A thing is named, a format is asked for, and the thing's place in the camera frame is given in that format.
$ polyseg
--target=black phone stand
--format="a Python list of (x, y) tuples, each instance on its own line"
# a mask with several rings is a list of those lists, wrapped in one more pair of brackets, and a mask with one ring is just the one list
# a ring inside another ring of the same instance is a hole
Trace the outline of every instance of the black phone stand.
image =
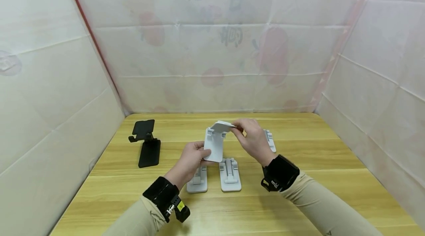
[(144, 140), (140, 150), (139, 168), (155, 166), (159, 164), (160, 140), (152, 135), (155, 120), (137, 121), (134, 124), (132, 135), (129, 136), (130, 142)]

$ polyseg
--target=arm sleeve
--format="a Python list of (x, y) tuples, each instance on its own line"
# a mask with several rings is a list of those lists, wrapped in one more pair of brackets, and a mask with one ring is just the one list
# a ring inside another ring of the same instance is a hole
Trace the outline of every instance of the arm sleeve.
[(382, 235), (357, 211), (302, 171), (293, 185), (280, 193), (294, 203), (322, 235)]
[(141, 196), (103, 233), (103, 236), (153, 236), (165, 224), (159, 209)]

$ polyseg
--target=white fabric backdrop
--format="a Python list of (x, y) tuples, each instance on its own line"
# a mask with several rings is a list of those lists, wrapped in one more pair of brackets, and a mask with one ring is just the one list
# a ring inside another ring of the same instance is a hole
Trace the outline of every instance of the white fabric backdrop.
[(317, 109), (423, 229), (424, 1), (366, 1)]
[(47, 235), (124, 115), (74, 0), (0, 3), (0, 235)]
[(357, 0), (79, 0), (130, 112), (312, 111)]

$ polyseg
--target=left hand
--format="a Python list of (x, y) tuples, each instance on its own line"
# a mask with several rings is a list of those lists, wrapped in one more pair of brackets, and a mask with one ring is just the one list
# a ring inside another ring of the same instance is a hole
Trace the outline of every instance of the left hand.
[(189, 142), (183, 149), (177, 163), (165, 175), (170, 183), (177, 186), (179, 191), (195, 175), (196, 169), (200, 166), (213, 164), (211, 161), (203, 160), (204, 157), (211, 154), (211, 150), (204, 150), (204, 141)]

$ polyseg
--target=hand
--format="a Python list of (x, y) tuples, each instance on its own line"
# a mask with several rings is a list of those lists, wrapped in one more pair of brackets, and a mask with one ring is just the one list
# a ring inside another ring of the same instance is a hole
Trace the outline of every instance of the hand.
[(260, 127), (256, 119), (238, 119), (232, 122), (232, 124), (236, 128), (231, 128), (230, 130), (241, 143), (243, 149), (263, 167), (268, 166), (277, 157), (270, 149), (264, 130)]
[(203, 160), (204, 157), (210, 154), (210, 149), (204, 150), (204, 141), (187, 143), (179, 160), (164, 175), (164, 178), (176, 185), (179, 191), (181, 191), (184, 184), (193, 178), (196, 169), (200, 166), (213, 164), (211, 161)]

